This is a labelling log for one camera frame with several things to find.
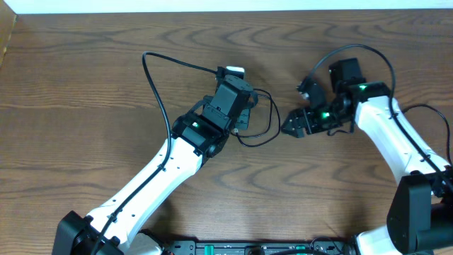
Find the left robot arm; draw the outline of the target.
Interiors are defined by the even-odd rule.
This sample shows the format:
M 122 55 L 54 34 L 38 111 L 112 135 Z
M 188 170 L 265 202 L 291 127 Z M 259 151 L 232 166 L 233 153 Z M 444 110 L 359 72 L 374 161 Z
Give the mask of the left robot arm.
M 58 224 L 53 254 L 124 254 L 165 199 L 205 162 L 222 151 L 253 87 L 226 74 L 173 124 L 156 156 L 118 193 L 85 217 L 69 212 Z

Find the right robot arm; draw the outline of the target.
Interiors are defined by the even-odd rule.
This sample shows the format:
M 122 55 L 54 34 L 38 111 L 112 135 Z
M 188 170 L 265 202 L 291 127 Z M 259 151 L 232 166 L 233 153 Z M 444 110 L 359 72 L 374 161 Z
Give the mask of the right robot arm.
M 336 97 L 305 78 L 298 90 L 310 102 L 289 113 L 281 127 L 296 138 L 341 126 L 365 132 L 377 147 L 398 185 L 386 224 L 355 235 L 344 254 L 431 254 L 452 245 L 452 165 L 424 142 L 401 112 L 389 87 L 368 82 L 355 58 L 330 65 Z

